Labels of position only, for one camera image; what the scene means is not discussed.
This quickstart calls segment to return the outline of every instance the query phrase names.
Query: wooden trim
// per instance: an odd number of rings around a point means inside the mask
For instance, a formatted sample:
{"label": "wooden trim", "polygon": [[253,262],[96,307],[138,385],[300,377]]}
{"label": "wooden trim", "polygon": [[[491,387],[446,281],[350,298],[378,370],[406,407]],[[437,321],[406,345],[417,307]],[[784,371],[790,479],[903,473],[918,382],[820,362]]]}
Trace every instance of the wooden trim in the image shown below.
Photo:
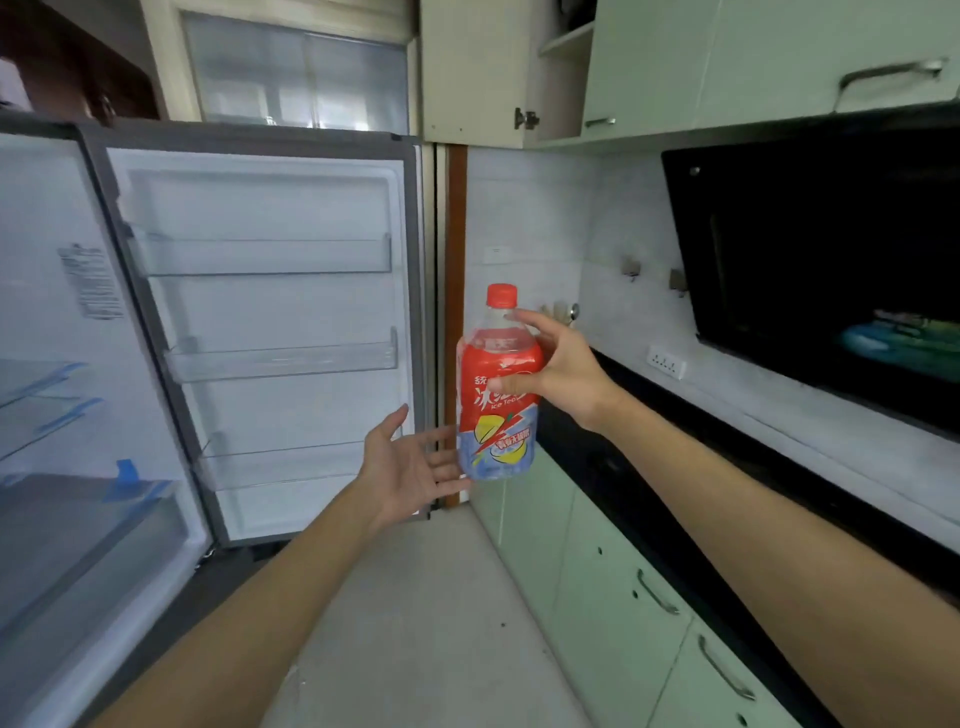
{"label": "wooden trim", "polygon": [[[444,255],[444,424],[457,422],[457,342],[464,335],[464,286],[467,269],[467,147],[446,152],[446,250]],[[449,443],[456,447],[456,442]],[[444,498],[444,507],[460,503],[460,494]]]}

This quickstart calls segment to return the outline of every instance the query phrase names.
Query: black countertop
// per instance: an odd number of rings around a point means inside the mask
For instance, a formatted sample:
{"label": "black countertop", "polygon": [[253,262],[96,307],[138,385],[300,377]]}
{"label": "black countertop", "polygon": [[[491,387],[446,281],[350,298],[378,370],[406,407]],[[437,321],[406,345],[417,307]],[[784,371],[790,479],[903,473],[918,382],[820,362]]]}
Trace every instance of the black countertop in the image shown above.
{"label": "black countertop", "polygon": [[[960,556],[596,352],[617,384],[757,481],[960,603]],[[610,441],[543,401],[537,442],[803,726],[839,726],[653,489]]]}

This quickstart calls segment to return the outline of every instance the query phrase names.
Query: backsplash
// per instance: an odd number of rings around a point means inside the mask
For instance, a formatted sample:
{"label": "backsplash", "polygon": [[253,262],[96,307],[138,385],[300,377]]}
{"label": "backsplash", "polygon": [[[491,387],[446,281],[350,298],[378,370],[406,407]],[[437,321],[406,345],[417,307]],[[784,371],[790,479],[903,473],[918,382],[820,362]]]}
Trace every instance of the backsplash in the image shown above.
{"label": "backsplash", "polygon": [[465,331],[483,317],[490,283],[516,285],[525,308],[577,300],[599,163],[470,147]]}
{"label": "backsplash", "polygon": [[[579,295],[591,345],[960,551],[960,445],[700,344],[689,297],[667,287],[682,261],[660,157],[599,163]],[[683,380],[645,363],[652,344],[687,362]]]}

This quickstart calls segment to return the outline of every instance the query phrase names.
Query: wall switch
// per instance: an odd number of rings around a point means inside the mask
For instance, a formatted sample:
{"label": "wall switch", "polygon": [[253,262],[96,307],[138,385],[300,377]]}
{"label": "wall switch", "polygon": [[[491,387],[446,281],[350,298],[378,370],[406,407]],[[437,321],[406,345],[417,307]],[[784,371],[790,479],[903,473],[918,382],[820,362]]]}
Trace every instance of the wall switch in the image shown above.
{"label": "wall switch", "polygon": [[675,379],[683,379],[686,373],[685,361],[657,346],[650,347],[647,352],[647,364]]}
{"label": "wall switch", "polygon": [[499,245],[495,248],[484,248],[484,265],[502,265],[514,262],[514,249],[509,245]]}

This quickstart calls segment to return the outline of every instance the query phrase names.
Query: cabinet shelf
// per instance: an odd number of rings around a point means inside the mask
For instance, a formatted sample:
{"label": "cabinet shelf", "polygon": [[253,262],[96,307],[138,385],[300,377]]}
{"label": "cabinet shelf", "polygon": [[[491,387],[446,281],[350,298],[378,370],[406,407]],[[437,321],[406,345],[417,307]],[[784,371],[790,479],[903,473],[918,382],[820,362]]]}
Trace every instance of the cabinet shelf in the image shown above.
{"label": "cabinet shelf", "polygon": [[362,240],[183,240],[138,232],[135,263],[147,277],[389,273],[390,235]]}
{"label": "cabinet shelf", "polygon": [[356,475],[362,463],[363,443],[357,442],[239,454],[205,450],[195,467],[207,488],[222,491]]}
{"label": "cabinet shelf", "polygon": [[76,422],[98,397],[23,397],[0,409],[0,460]]}
{"label": "cabinet shelf", "polygon": [[555,37],[540,48],[542,58],[574,61],[586,65],[590,63],[590,50],[593,46],[593,21],[582,25],[560,37]]}
{"label": "cabinet shelf", "polygon": [[0,359],[0,407],[66,381],[84,366],[80,362]]}
{"label": "cabinet shelf", "polygon": [[254,349],[241,352],[165,354],[167,368],[178,384],[215,379],[362,372],[396,368],[396,329],[390,341],[294,349]]}

